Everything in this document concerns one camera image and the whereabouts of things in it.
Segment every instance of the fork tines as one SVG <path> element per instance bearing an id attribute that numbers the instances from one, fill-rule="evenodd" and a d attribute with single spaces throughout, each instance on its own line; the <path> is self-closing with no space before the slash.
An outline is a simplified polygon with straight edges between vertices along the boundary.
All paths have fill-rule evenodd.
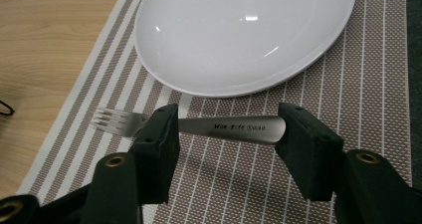
<path id="1" fill-rule="evenodd" d="M 97 108 L 90 124 L 106 132 L 134 136 L 143 127 L 143 115 L 137 112 Z"/>

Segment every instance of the white stripe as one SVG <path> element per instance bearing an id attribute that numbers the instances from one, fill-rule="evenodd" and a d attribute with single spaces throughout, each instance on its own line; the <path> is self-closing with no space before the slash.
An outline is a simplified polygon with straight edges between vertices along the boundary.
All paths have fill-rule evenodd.
<path id="1" fill-rule="evenodd" d="M 365 65 L 365 33 L 366 33 L 366 0 L 364 0 L 363 6 L 363 22 L 362 22 L 362 60 L 360 64 L 360 98 L 359 98 L 359 120 L 357 129 L 357 148 L 361 146 L 361 134 L 362 134 L 362 113 L 363 113 L 363 71 Z"/>
<path id="2" fill-rule="evenodd" d="M 167 86 L 162 86 L 159 94 L 155 109 L 159 109 L 168 104 L 172 89 Z M 158 205 L 145 205 L 143 206 L 143 223 L 152 223 L 154 221 L 155 213 Z"/>
<path id="3" fill-rule="evenodd" d="M 286 223 L 286 218 L 288 216 L 288 206 L 289 206 L 289 197 L 290 197 L 291 186 L 292 186 L 292 176 L 289 175 L 288 193 L 286 194 L 285 211 L 283 212 L 283 222 L 282 223 Z"/>
<path id="4" fill-rule="evenodd" d="M 220 100 L 217 101 L 217 105 L 216 105 L 216 108 L 214 110 L 213 116 L 216 116 L 217 115 L 217 111 L 218 111 L 218 108 L 219 107 L 220 107 Z M 196 177 L 195 177 L 195 184 L 193 185 L 192 194 L 190 195 L 189 205 L 187 207 L 187 211 L 186 211 L 186 215 L 185 215 L 185 220 L 184 220 L 185 223 L 187 223 L 187 220 L 189 218 L 190 209 L 191 209 L 192 203 L 193 203 L 193 197 L 195 196 L 196 187 L 198 185 L 199 177 L 201 176 L 202 165 L 204 164 L 205 156 L 207 154 L 207 149 L 208 149 L 209 141 L 210 141 L 210 138 L 208 137 L 207 138 L 207 141 L 205 143 L 204 152 L 202 153 L 201 163 L 199 164 L 199 170 L 198 170 L 198 173 L 196 174 Z"/>
<path id="5" fill-rule="evenodd" d="M 230 107 L 229 116 L 233 115 L 233 109 L 235 107 L 235 103 L 236 103 L 236 100 L 233 99 L 232 100 L 232 106 Z M 218 153 L 217 165 L 216 165 L 214 175 L 213 175 L 212 181 L 211 181 L 211 191 L 208 194 L 207 204 L 205 204 L 205 211 L 204 211 L 204 216 L 202 217 L 202 223 L 205 223 L 205 220 L 207 218 L 210 200 L 211 200 L 211 197 L 212 197 L 212 194 L 213 194 L 213 191 L 214 191 L 214 183 L 215 183 L 215 180 L 217 179 L 217 173 L 218 173 L 218 170 L 220 168 L 221 157 L 223 156 L 223 150 L 224 150 L 225 145 L 226 145 L 226 140 L 223 140 L 221 147 L 220 147 L 220 152 Z"/>
<path id="6" fill-rule="evenodd" d="M 268 103 L 269 92 L 270 92 L 270 90 L 267 90 L 262 115 L 264 115 L 267 112 L 267 103 Z M 259 145 L 255 144 L 255 153 L 254 153 L 254 158 L 252 160 L 251 173 L 249 174 L 248 187 L 246 189 L 246 197 L 245 197 L 245 201 L 244 201 L 244 204 L 243 204 L 243 210 L 242 210 L 242 215 L 241 215 L 241 219 L 240 219 L 241 223 L 243 223 L 243 221 L 245 219 L 246 208 L 248 206 L 249 193 L 250 193 L 250 190 L 251 190 L 252 179 L 254 177 L 255 161 L 256 161 L 257 155 L 258 155 L 258 149 L 259 149 Z"/>
<path id="7" fill-rule="evenodd" d="M 132 140 L 130 138 L 122 137 L 116 152 L 127 152 L 130 149 Z"/>
<path id="8" fill-rule="evenodd" d="M 140 69 L 142 68 L 142 63 L 140 62 L 139 58 L 136 57 L 136 60 L 133 64 L 133 67 L 130 71 L 129 76 L 127 77 L 127 80 L 124 83 L 123 90 L 121 91 L 121 95 L 115 104 L 115 109 L 117 110 L 124 110 L 124 107 L 127 104 L 127 101 L 130 98 L 131 91 L 133 90 L 133 87 L 136 85 L 136 78 L 140 73 Z"/>
<path id="9" fill-rule="evenodd" d="M 284 88 L 284 92 L 283 92 L 282 102 L 284 102 L 286 100 L 287 89 L 288 89 L 288 82 L 285 82 L 285 88 Z M 265 213 L 267 211 L 268 196 L 270 195 L 271 180 L 273 179 L 273 168 L 274 168 L 274 162 L 276 160 L 276 156 L 277 156 L 277 154 L 273 150 L 273 158 L 271 160 L 270 176 L 268 177 L 268 181 L 267 181 L 267 191 L 266 191 L 265 199 L 264 199 L 264 207 L 263 207 L 263 212 L 262 212 L 262 216 L 261 216 L 261 223 L 265 223 Z"/>
<path id="10" fill-rule="evenodd" d="M 343 49 L 342 49 L 342 58 L 341 58 L 341 73 L 340 73 L 340 88 L 338 94 L 338 108 L 337 108 L 337 126 L 335 132 L 340 135 L 340 124 L 341 124 L 341 105 L 342 105 L 342 88 L 344 83 L 344 60 L 345 60 L 345 44 L 347 40 L 347 26 L 344 28 L 344 38 L 343 38 Z M 329 204 L 329 223 L 332 223 L 333 213 L 334 213 L 334 195 L 331 197 L 331 202 Z"/>
<path id="11" fill-rule="evenodd" d="M 33 164 L 31 165 L 31 168 L 28 171 L 28 174 L 25 176 L 24 180 L 22 181 L 21 186 L 19 187 L 17 191 L 18 194 L 28 193 L 34 183 L 34 180 L 39 175 L 41 168 L 43 167 L 43 164 L 46 161 L 47 156 L 48 156 L 48 153 L 45 152 L 44 150 L 51 150 L 53 148 L 53 144 L 55 140 L 57 139 L 57 136 L 59 135 L 60 130 L 62 129 L 66 121 L 68 113 L 71 111 L 74 101 L 78 97 L 78 94 L 81 92 L 83 84 L 86 82 L 88 75 L 90 73 L 90 70 L 93 68 L 94 62 L 96 58 L 98 57 L 98 54 L 100 53 L 100 50 L 105 45 L 106 37 L 110 33 L 112 25 L 115 23 L 115 20 L 117 19 L 117 15 L 119 11 L 121 10 L 125 1 L 126 0 L 117 0 L 114 7 L 112 8 L 110 15 L 108 16 L 108 19 L 105 22 L 105 26 L 100 32 L 100 35 L 98 39 L 96 40 L 96 43 L 94 44 L 94 47 L 89 57 L 87 58 L 84 64 L 84 67 L 81 70 L 81 73 L 78 75 L 78 78 L 75 81 L 75 84 L 72 87 L 71 92 L 66 98 L 64 105 L 62 106 L 58 114 L 58 117 L 56 118 L 49 133 L 47 134 L 47 137 L 44 140 L 40 148 L 40 151 L 37 153 L 37 156 Z"/>
<path id="12" fill-rule="evenodd" d="M 381 101 L 381 155 L 385 153 L 385 16 L 387 0 L 384 0 L 382 9 L 382 101 Z"/>
<path id="13" fill-rule="evenodd" d="M 187 117 L 187 111 L 192 102 L 192 96 L 182 94 L 179 101 L 179 117 Z M 154 221 L 158 205 L 143 206 L 143 223 L 151 224 Z"/>
<path id="14" fill-rule="evenodd" d="M 143 112 L 145 110 L 146 102 L 151 94 L 152 86 L 154 85 L 155 78 L 149 73 L 146 74 L 145 81 L 143 82 L 142 90 L 140 90 L 139 98 L 133 107 L 133 112 Z"/>
<path id="15" fill-rule="evenodd" d="M 206 99 L 204 99 L 204 101 L 202 102 L 202 107 L 201 107 L 201 110 L 199 112 L 199 116 L 202 116 L 202 112 L 203 112 L 204 107 L 205 107 L 205 101 L 206 101 Z M 184 172 L 185 172 L 186 166 L 187 166 L 187 160 L 189 159 L 190 151 L 192 150 L 192 144 L 193 144 L 193 141 L 194 140 L 195 140 L 195 135 L 192 136 L 191 142 L 189 143 L 189 148 L 187 150 L 186 159 L 185 159 L 185 161 L 183 163 L 182 171 L 180 173 L 179 182 L 177 183 L 176 193 L 174 194 L 173 203 L 171 204 L 170 213 L 168 214 L 167 223 L 170 223 L 171 216 L 173 215 L 174 207 L 176 206 L 176 201 L 177 201 L 177 197 L 179 195 L 180 185 L 181 185 L 182 180 L 183 180 L 183 177 L 184 177 Z"/>
<path id="16" fill-rule="evenodd" d="M 102 135 L 102 138 L 100 140 L 100 145 L 96 150 L 96 153 L 92 157 L 91 165 L 88 167 L 87 174 L 85 175 L 84 181 L 82 182 L 82 186 L 85 186 L 87 184 L 90 184 L 93 180 L 94 170 L 96 169 L 97 163 L 102 159 L 104 156 L 106 156 L 106 149 L 108 148 L 108 144 L 111 142 L 112 134 L 105 132 Z M 84 155 L 85 153 L 83 150 L 81 151 L 80 155 Z M 78 173 L 78 164 L 81 164 L 80 162 L 76 162 L 73 160 L 72 166 L 69 169 L 68 174 L 66 175 L 65 181 L 63 181 L 64 184 L 60 187 L 61 194 L 64 195 L 70 191 L 72 181 L 75 179 L 76 174 Z"/>
<path id="17" fill-rule="evenodd" d="M 299 102 L 299 106 L 301 107 L 304 102 L 305 96 L 305 84 L 307 83 L 307 70 L 304 71 L 304 79 L 302 81 L 302 93 L 301 93 L 301 100 Z M 289 207 L 289 199 L 290 199 L 290 191 L 292 185 L 292 176 L 289 175 L 289 186 L 288 186 L 288 193 L 286 194 L 286 203 L 285 203 L 285 213 L 283 214 L 283 223 L 286 222 L 286 216 L 288 214 L 288 207 Z"/>
<path id="18" fill-rule="evenodd" d="M 320 108 L 322 107 L 322 95 L 323 95 L 323 81 L 325 78 L 325 64 L 326 64 L 326 53 L 323 54 L 322 59 L 322 71 L 320 75 L 320 86 L 319 86 L 319 98 L 317 102 L 317 112 L 316 112 L 316 118 L 320 119 Z M 305 216 L 305 223 L 308 223 L 310 218 L 310 211 L 311 211 L 311 202 L 308 200 L 307 203 L 307 214 Z"/>
<path id="19" fill-rule="evenodd" d="M 249 96 L 248 106 L 246 108 L 245 115 L 249 114 L 249 109 L 251 107 L 251 100 L 252 100 L 252 96 Z M 234 180 L 234 176 L 235 176 L 235 172 L 236 172 L 236 168 L 237 168 L 237 164 L 238 164 L 238 159 L 239 159 L 239 153 L 240 153 L 240 149 L 242 147 L 242 144 L 243 144 L 242 142 L 239 142 L 238 149 L 236 151 L 235 165 L 233 166 L 232 175 L 230 177 L 229 190 L 227 192 L 226 200 L 224 201 L 224 208 L 223 208 L 223 214 L 222 214 L 222 217 L 221 217 L 221 223 L 224 222 L 224 219 L 226 217 L 227 205 L 229 204 L 230 193 L 232 191 L 233 180 Z"/>
<path id="20" fill-rule="evenodd" d="M 168 100 L 170 100 L 172 89 L 168 86 L 163 85 L 161 92 L 159 94 L 155 109 L 158 110 L 161 107 L 168 105 Z"/>

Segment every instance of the fork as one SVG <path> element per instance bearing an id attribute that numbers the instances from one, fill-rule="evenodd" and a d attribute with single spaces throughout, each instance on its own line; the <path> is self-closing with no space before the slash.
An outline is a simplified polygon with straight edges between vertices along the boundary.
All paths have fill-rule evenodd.
<path id="1" fill-rule="evenodd" d="M 97 108 L 90 124 L 106 132 L 132 137 L 146 122 L 143 113 Z M 180 132 L 259 144 L 274 144 L 286 130 L 285 121 L 277 115 L 180 118 L 178 126 Z"/>

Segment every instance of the table surface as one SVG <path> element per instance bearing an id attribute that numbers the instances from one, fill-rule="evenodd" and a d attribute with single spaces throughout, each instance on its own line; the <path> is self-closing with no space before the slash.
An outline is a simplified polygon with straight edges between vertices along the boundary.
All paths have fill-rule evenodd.
<path id="1" fill-rule="evenodd" d="M 116 0 L 0 0 L 0 199 L 14 195 Z"/>

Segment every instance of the striped placemat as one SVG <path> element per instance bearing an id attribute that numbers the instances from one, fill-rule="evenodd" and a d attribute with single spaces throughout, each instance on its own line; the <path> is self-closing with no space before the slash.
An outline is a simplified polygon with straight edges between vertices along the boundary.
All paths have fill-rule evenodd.
<path id="1" fill-rule="evenodd" d="M 96 107 L 144 112 L 179 103 L 180 117 L 276 114 L 305 107 L 345 139 L 387 157 L 411 183 L 406 0 L 356 0 L 337 41 L 306 71 L 233 99 L 184 95 L 157 82 L 133 47 L 141 0 L 118 0 L 19 193 L 49 203 L 91 182 L 98 160 L 129 138 L 89 126 Z M 181 135 L 168 205 L 146 205 L 146 223 L 333 223 L 333 203 L 303 200 L 271 147 Z"/>

